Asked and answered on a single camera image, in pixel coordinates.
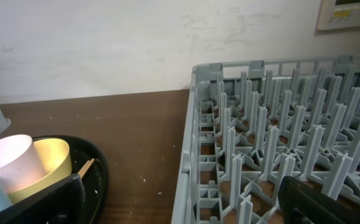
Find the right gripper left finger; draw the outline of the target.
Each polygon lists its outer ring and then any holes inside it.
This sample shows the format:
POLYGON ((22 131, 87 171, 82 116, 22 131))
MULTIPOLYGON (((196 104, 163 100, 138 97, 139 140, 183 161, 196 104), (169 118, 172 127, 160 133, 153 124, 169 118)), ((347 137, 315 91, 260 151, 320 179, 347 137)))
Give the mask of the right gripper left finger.
POLYGON ((72 174, 0 212, 0 224, 78 223, 85 204, 85 189, 72 174))

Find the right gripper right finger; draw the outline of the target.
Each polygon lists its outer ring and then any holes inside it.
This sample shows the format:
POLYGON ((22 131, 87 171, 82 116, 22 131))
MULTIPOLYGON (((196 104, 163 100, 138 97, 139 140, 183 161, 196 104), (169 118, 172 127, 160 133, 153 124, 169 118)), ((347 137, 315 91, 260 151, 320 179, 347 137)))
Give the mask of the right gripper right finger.
POLYGON ((285 224, 360 224, 360 214, 291 176, 283 178, 278 200, 285 224))

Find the yellow bowl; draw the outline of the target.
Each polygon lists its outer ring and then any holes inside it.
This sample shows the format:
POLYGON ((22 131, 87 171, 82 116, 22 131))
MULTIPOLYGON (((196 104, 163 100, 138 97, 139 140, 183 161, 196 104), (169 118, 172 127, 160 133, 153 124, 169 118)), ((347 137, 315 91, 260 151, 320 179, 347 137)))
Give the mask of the yellow bowl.
POLYGON ((47 172, 43 178, 9 194, 13 204, 36 194, 72 173, 70 146, 63 139, 45 138, 34 141, 40 160, 47 172))

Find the pink cup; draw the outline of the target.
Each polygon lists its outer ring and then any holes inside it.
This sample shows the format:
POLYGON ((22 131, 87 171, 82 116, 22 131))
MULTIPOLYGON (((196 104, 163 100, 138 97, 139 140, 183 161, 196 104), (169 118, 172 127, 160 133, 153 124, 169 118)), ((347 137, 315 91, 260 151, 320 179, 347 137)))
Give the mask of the pink cup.
POLYGON ((47 175, 32 138, 17 134, 0 139, 0 181, 7 193, 47 175))

